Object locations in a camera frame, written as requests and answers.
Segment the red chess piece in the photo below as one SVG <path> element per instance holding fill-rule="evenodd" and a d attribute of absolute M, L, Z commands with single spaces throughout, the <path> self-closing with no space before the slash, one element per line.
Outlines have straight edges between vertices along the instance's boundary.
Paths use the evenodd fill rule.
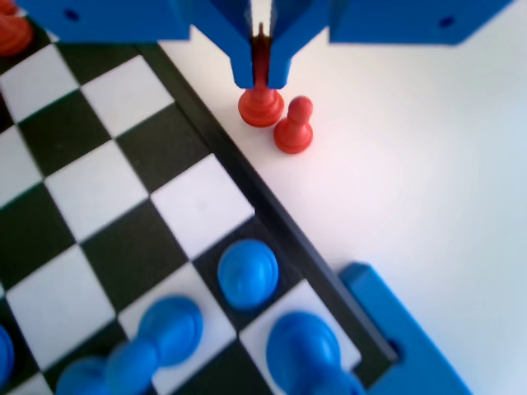
<path fill-rule="evenodd" d="M 26 18 L 0 14 L 0 56 L 22 52 L 33 40 L 33 29 Z"/>
<path fill-rule="evenodd" d="M 11 0 L 0 0 L 0 14 L 15 15 L 18 7 Z"/>
<path fill-rule="evenodd" d="M 313 103 L 305 96 L 298 96 L 289 104 L 287 118 L 274 127 L 274 142 L 287 154 L 304 151 L 313 141 L 313 129 L 309 120 L 313 114 Z"/>
<path fill-rule="evenodd" d="M 274 125 L 283 112 L 283 98 L 276 89 L 267 87 L 271 39 L 263 30 L 260 24 L 259 34 L 253 39 L 254 89 L 245 91 L 238 102 L 243 120 L 256 128 Z"/>

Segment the black square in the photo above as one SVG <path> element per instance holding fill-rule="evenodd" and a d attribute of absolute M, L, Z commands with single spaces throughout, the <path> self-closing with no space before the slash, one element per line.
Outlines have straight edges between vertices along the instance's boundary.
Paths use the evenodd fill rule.
<path fill-rule="evenodd" d="M 197 372 L 175 394 L 268 395 L 271 389 L 239 340 Z"/>
<path fill-rule="evenodd" d="M 118 138 L 139 178 L 153 192 L 208 154 L 193 127 L 170 105 Z"/>
<path fill-rule="evenodd" d="M 187 260 L 150 200 L 92 236 L 82 248 L 118 311 Z"/>
<path fill-rule="evenodd" d="M 13 126 L 13 119 L 2 97 L 2 92 L 0 92 L 0 133 L 5 132 L 11 126 Z"/>
<path fill-rule="evenodd" d="M 38 27 L 30 18 L 27 18 L 33 28 L 33 41 L 28 45 L 28 47 L 15 56 L 1 57 L 0 58 L 0 74 L 3 74 L 11 67 L 20 63 L 25 58 L 30 57 L 33 53 L 41 50 L 43 47 L 51 43 L 46 32 Z"/>
<path fill-rule="evenodd" d="M 131 44 L 67 44 L 57 48 L 81 85 L 138 56 Z"/>
<path fill-rule="evenodd" d="M 43 184 L 0 211 L 0 281 L 11 288 L 75 240 Z"/>
<path fill-rule="evenodd" d="M 72 362 L 88 356 L 106 357 L 119 343 L 126 340 L 126 335 L 119 323 L 112 321 L 44 372 L 49 387 L 55 393 L 58 378 Z"/>
<path fill-rule="evenodd" d="M 264 242 L 273 252 L 278 262 L 278 284 L 274 294 L 261 306 L 250 311 L 239 311 L 231 307 L 225 299 L 217 280 L 217 267 L 223 252 L 232 243 L 241 239 L 257 239 Z M 236 330 L 241 331 L 247 324 L 260 315 L 268 306 L 298 284 L 303 278 L 300 270 L 292 265 L 271 236 L 271 233 L 257 217 L 245 222 L 241 227 L 215 244 L 211 249 L 194 260 L 194 266 L 214 294 L 215 299 L 225 311 Z"/>
<path fill-rule="evenodd" d="M 8 393 L 39 371 L 20 328 L 13 317 L 5 298 L 0 299 L 0 325 L 9 334 L 15 351 L 15 362 L 10 379 L 0 388 L 0 394 Z"/>
<path fill-rule="evenodd" d="M 19 124 L 42 173 L 48 176 L 110 139 L 84 95 L 66 95 Z"/>

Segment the blue pawn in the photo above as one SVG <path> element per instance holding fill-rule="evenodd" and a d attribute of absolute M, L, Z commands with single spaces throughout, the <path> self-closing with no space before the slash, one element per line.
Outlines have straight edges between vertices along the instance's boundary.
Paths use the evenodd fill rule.
<path fill-rule="evenodd" d="M 340 348 L 332 330 L 308 313 L 283 316 L 267 344 L 274 381 L 290 395 L 366 395 L 351 374 L 342 371 Z"/>
<path fill-rule="evenodd" d="M 15 350 L 9 334 L 0 325 L 0 388 L 6 383 L 13 370 Z"/>
<path fill-rule="evenodd" d="M 277 259 L 261 241 L 242 240 L 223 253 L 217 279 L 232 307 L 253 309 L 265 302 L 277 288 Z"/>
<path fill-rule="evenodd" d="M 110 395 L 105 359 L 92 356 L 73 362 L 58 379 L 56 395 Z"/>
<path fill-rule="evenodd" d="M 149 339 L 156 348 L 160 366 L 172 366 L 189 358 L 203 333 L 198 306 L 183 296 L 155 303 L 142 317 L 139 338 Z"/>
<path fill-rule="evenodd" d="M 154 344 L 139 337 L 112 351 L 106 365 L 106 384 L 112 395 L 138 395 L 150 387 L 158 368 Z"/>

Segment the blue plastic part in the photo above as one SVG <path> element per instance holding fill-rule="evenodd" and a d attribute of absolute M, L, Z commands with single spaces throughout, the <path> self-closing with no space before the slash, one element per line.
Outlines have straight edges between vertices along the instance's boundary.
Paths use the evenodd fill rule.
<path fill-rule="evenodd" d="M 459 44 L 511 0 L 339 0 L 329 20 L 339 43 Z"/>
<path fill-rule="evenodd" d="M 148 390 L 157 369 L 156 348 L 149 339 L 138 337 L 111 353 L 106 363 L 106 384 L 112 395 L 139 395 Z"/>
<path fill-rule="evenodd" d="M 9 334 L 0 325 L 0 388 L 6 383 L 13 370 L 15 350 Z"/>
<path fill-rule="evenodd" d="M 56 395 L 110 395 L 105 383 L 105 359 L 92 356 L 69 365 L 57 382 Z"/>
<path fill-rule="evenodd" d="M 268 86 L 287 83 L 291 58 L 328 25 L 328 0 L 273 0 L 271 8 L 271 61 Z"/>
<path fill-rule="evenodd" d="M 159 300 L 145 313 L 138 337 L 152 342 L 160 366 L 172 366 L 192 355 L 202 334 L 203 318 L 198 306 L 188 298 L 173 296 Z"/>
<path fill-rule="evenodd" d="M 471 393 L 369 265 L 354 263 L 340 274 L 340 278 L 400 356 L 399 363 L 368 390 L 369 395 Z"/>
<path fill-rule="evenodd" d="M 223 253 L 217 278 L 232 307 L 254 309 L 268 300 L 277 288 L 277 259 L 261 241 L 241 240 Z"/>
<path fill-rule="evenodd" d="M 235 84 L 252 88 L 250 0 L 194 0 L 192 23 L 231 59 Z"/>
<path fill-rule="evenodd" d="M 64 42 L 137 43 L 188 40 L 188 0 L 20 0 L 33 19 Z"/>
<path fill-rule="evenodd" d="M 358 380 L 340 366 L 340 348 L 320 318 L 283 316 L 269 335 L 266 357 L 274 381 L 290 395 L 363 395 Z"/>

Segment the chessboard border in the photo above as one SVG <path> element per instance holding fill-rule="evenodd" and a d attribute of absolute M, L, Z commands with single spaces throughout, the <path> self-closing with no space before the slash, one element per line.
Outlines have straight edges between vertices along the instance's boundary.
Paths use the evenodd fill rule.
<path fill-rule="evenodd" d="M 297 263 L 303 263 L 306 278 L 324 278 L 324 281 L 311 281 L 310 284 L 326 304 L 330 302 L 332 313 L 343 329 L 357 334 L 354 342 L 361 352 L 362 360 L 354 372 L 369 388 L 397 362 L 398 355 L 394 348 L 331 271 L 165 51 L 158 44 L 136 44 L 135 47 L 286 254 L 294 257 Z M 322 286 L 324 282 L 331 287 Z M 350 311 L 354 320 L 349 319 Z"/>

